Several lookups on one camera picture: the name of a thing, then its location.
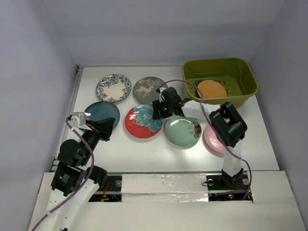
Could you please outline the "pink plate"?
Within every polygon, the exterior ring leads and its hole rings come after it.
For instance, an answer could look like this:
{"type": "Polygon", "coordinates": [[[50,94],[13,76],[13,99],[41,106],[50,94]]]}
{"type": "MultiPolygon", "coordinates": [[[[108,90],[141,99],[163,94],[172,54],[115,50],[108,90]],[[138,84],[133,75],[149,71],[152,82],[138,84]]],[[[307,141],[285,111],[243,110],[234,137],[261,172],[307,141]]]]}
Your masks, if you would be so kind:
{"type": "Polygon", "coordinates": [[[218,156],[223,156],[223,144],[216,137],[213,129],[207,125],[204,130],[204,140],[207,146],[218,156]]]}

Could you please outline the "red plate with teal flower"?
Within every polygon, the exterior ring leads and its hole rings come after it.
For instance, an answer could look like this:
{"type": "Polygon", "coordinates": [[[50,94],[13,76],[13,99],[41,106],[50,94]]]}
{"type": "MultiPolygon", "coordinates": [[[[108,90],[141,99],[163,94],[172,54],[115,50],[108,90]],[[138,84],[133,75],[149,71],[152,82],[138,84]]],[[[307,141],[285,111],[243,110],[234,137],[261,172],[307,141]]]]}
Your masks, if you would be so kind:
{"type": "Polygon", "coordinates": [[[132,107],[124,119],[124,127],[128,134],[137,139],[149,139],[159,133],[163,120],[154,120],[152,105],[141,104],[132,107]]]}

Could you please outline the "woven bamboo round tray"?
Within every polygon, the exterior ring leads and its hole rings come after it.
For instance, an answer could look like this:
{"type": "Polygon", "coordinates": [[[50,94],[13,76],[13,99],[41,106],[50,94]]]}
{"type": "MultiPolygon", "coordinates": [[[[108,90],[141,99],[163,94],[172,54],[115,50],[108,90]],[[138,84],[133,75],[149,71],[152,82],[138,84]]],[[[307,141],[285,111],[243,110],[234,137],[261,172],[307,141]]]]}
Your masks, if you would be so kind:
{"type": "Polygon", "coordinates": [[[225,88],[213,80],[204,80],[198,84],[198,95],[204,99],[224,98],[227,96],[225,88]]]}

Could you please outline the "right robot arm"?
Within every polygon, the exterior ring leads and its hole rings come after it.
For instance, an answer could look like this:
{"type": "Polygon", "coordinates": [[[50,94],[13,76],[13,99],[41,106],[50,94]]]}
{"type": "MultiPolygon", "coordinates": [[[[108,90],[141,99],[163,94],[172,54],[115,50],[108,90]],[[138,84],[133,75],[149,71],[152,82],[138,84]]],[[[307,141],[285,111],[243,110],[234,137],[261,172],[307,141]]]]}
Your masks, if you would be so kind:
{"type": "Polygon", "coordinates": [[[205,184],[209,190],[242,190],[241,184],[247,178],[242,167],[242,141],[247,125],[232,103],[212,105],[182,99],[175,88],[158,88],[159,99],[153,101],[155,120],[173,115],[205,120],[223,145],[223,167],[221,173],[209,175],[205,184]]]}

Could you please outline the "grey deer plate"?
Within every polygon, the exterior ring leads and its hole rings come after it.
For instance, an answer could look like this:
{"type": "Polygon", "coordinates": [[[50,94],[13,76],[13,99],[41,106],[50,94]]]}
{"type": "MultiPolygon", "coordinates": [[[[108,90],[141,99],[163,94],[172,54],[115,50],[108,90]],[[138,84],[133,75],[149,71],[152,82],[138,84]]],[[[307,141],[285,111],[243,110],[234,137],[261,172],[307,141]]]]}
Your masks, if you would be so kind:
{"type": "Polygon", "coordinates": [[[159,88],[167,88],[166,83],[158,77],[144,77],[136,82],[133,88],[135,99],[141,104],[152,105],[153,101],[159,99],[159,88]]]}

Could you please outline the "dark teal blossom plate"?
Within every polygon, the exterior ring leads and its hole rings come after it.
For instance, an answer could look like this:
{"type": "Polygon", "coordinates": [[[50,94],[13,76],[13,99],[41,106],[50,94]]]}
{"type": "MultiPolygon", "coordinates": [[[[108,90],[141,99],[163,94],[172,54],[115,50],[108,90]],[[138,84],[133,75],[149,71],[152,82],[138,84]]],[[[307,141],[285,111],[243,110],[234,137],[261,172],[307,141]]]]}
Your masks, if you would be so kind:
{"type": "Polygon", "coordinates": [[[114,118],[115,128],[120,120],[120,111],[118,107],[110,102],[95,102],[85,109],[87,120],[99,121],[107,118],[114,118]]]}

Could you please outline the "blue floral white plate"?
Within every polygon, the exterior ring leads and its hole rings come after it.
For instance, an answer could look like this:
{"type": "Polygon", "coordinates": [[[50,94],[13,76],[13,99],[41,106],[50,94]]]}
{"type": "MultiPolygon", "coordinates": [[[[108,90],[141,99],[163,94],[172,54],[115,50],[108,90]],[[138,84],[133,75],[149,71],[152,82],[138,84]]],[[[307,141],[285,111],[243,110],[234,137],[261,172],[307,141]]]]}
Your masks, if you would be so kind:
{"type": "Polygon", "coordinates": [[[131,89],[131,81],[126,76],[112,74],[97,83],[96,95],[101,101],[117,103],[126,99],[131,89]]]}

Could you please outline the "mint green flower plate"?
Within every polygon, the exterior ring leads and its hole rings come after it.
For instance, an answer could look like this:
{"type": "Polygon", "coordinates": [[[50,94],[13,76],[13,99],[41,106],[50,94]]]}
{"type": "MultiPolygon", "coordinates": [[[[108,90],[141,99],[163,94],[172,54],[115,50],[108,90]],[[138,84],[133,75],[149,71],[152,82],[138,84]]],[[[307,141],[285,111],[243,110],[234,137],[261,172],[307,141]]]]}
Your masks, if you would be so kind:
{"type": "Polygon", "coordinates": [[[190,147],[199,141],[202,127],[196,118],[173,115],[165,123],[165,134],[175,145],[190,147]]]}

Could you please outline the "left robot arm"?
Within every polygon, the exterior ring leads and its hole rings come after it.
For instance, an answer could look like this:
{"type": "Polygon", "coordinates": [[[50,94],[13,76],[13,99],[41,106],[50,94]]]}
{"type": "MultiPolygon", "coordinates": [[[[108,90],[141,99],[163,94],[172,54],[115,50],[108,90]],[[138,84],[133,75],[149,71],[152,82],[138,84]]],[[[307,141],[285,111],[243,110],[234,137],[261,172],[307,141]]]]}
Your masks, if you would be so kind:
{"type": "Polygon", "coordinates": [[[86,132],[79,135],[80,141],[69,139],[60,146],[47,218],[39,226],[40,231],[71,231],[89,199],[108,185],[107,171],[93,164],[93,151],[99,141],[110,139],[115,119],[91,121],[70,116],[66,119],[69,122],[85,126],[86,132]]]}

